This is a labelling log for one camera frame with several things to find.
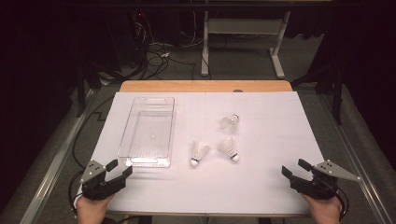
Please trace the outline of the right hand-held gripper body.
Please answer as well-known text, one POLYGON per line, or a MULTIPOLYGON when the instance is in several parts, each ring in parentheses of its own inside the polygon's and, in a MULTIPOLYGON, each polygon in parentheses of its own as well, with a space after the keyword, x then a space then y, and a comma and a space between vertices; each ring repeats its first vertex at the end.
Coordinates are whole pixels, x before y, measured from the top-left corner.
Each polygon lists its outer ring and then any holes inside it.
POLYGON ((356 182, 361 181, 359 176, 350 173, 330 160, 312 165, 310 172, 312 173, 311 180, 293 175, 293 179, 289 180, 290 187, 299 193, 322 201, 330 200, 337 195, 339 178, 356 182))

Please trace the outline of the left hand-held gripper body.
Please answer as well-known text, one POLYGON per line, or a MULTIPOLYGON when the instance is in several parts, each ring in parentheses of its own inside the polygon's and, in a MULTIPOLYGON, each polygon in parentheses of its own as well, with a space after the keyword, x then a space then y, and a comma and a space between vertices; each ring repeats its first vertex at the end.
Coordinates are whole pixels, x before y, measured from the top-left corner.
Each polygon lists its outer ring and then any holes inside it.
POLYGON ((82 195, 92 201, 103 200, 126 187, 122 174, 106 181, 106 166, 90 160, 80 179, 82 195))

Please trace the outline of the clear plastic tray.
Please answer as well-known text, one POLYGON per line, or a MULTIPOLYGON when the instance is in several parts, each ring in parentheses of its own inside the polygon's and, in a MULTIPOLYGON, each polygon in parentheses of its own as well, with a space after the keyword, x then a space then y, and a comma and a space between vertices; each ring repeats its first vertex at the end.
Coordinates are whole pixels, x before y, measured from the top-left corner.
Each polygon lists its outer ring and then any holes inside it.
POLYGON ((175 99, 136 97, 120 141, 118 156, 126 166, 170 166, 175 99))

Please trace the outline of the white shuttlecock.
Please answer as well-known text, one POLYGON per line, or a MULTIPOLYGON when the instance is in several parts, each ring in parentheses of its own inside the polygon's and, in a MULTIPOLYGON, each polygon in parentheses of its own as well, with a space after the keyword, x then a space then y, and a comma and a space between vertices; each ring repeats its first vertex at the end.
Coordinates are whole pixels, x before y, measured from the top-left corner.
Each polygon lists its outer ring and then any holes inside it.
POLYGON ((220 122, 220 128, 227 133, 234 133, 237 130, 239 116, 233 114, 229 117, 225 117, 220 122))
POLYGON ((206 155, 210 150, 210 146, 203 143, 195 141, 193 144, 193 153, 191 156, 191 166, 196 167, 200 160, 206 155))
POLYGON ((231 136, 219 144, 218 150, 226 154, 233 162, 239 161, 239 154, 234 149, 233 138, 231 136))

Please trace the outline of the person's right hand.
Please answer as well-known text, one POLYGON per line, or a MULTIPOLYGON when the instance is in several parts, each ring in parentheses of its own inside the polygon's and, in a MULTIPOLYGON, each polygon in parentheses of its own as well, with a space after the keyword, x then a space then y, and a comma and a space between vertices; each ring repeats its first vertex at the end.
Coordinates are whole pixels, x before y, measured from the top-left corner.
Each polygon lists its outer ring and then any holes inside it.
POLYGON ((341 203, 336 197, 321 201, 302 194, 310 208, 311 217, 316 224, 339 224, 341 203))

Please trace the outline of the person's left hand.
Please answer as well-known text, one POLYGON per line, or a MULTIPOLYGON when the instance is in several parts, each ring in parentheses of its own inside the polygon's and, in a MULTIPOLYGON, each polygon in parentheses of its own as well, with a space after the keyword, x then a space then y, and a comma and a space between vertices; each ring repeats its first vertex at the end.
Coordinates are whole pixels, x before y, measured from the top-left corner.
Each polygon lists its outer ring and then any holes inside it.
POLYGON ((79 197, 76 202, 78 224, 101 224, 112 199, 113 195, 100 201, 92 201, 84 196, 79 197))

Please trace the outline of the person's grey trousers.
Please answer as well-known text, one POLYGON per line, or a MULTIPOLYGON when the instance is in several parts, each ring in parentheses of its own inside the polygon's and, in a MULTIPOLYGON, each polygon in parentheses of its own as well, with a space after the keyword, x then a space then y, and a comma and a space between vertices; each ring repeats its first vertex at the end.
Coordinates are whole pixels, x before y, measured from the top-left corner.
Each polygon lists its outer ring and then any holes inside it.
POLYGON ((256 217, 153 217, 151 224, 259 224, 256 217))

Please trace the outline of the black stand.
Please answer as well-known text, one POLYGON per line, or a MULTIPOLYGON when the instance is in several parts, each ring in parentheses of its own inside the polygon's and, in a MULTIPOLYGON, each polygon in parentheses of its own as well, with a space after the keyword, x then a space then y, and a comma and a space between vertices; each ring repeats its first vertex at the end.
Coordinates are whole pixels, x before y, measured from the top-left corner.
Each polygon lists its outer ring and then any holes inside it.
POLYGON ((77 72, 77 93, 78 93, 78 112, 80 118, 86 107, 85 84, 88 84, 91 90, 100 90, 101 82, 99 78, 100 66, 98 63, 86 61, 80 63, 76 68, 77 72))
POLYGON ((341 121, 341 103, 343 71, 342 66, 336 62, 327 63, 318 69, 308 72, 306 75, 294 79, 290 85, 294 88, 303 83, 315 82, 317 94, 327 94, 329 91, 332 96, 332 115, 338 125, 341 121))

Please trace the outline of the dark curtain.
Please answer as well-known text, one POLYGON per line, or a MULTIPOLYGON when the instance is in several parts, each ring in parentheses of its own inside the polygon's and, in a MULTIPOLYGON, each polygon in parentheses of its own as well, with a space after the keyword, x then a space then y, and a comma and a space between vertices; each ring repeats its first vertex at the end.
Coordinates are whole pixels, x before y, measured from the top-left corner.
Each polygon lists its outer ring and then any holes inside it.
POLYGON ((343 80, 355 105, 396 170, 396 0, 340 10, 327 37, 344 56, 343 80))
POLYGON ((71 105, 58 0, 0 0, 0 213, 71 105))

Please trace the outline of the dark equipment box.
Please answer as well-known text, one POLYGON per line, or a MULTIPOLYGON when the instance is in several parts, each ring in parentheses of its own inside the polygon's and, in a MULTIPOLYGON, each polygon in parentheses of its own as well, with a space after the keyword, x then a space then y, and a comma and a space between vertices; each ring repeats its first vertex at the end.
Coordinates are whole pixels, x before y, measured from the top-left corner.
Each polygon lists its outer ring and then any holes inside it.
POLYGON ((141 64, 145 54, 145 31, 133 12, 107 12, 106 22, 120 65, 141 64))

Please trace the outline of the aluminium floor rail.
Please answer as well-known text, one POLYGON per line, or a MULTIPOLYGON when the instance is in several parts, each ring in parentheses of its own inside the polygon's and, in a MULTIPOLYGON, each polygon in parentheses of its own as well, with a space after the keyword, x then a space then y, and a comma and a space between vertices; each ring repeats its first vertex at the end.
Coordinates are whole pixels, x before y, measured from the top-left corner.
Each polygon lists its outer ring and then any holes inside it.
POLYGON ((70 154, 70 148, 74 140, 76 139, 77 133, 80 130, 83 121, 86 118, 87 110, 90 108, 92 102, 97 95, 96 91, 89 90, 83 94, 83 100, 86 102, 86 107, 82 110, 81 115, 78 118, 74 118, 73 125, 69 134, 66 136, 63 144, 59 147, 57 153, 52 160, 49 169, 44 175, 36 193, 27 207, 20 224, 36 224, 36 221, 41 214, 44 204, 46 203, 56 181, 66 163, 67 157, 70 154))
POLYGON ((346 131, 344 130, 343 126, 338 124, 333 117, 331 103, 324 95, 319 95, 318 99, 324 107, 330 121, 332 122, 332 126, 335 128, 338 134, 338 138, 342 142, 342 149, 344 151, 346 160, 348 161, 348 165, 351 168, 351 171, 361 178, 361 191, 364 195, 366 202, 370 205, 375 219, 377 220, 377 223, 393 224, 393 220, 390 216, 389 210, 386 208, 385 204, 380 198, 379 192, 374 185, 374 182, 370 179, 368 173, 364 169, 363 162, 356 153, 355 148, 352 146, 352 143, 349 141, 346 131))

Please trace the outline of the white metal desk frame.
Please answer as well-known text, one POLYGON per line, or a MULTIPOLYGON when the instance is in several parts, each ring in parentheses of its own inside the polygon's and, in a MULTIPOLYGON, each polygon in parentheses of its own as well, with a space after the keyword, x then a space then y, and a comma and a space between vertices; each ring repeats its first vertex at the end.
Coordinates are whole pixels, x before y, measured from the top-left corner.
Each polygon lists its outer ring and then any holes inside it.
POLYGON ((282 19, 214 19, 208 12, 204 16, 204 39, 201 58, 201 75, 209 75, 209 46, 210 34, 217 35, 276 35, 276 45, 269 48, 276 76, 284 79, 285 74, 278 57, 278 52, 283 41, 284 34, 289 24, 290 12, 286 11, 282 19))

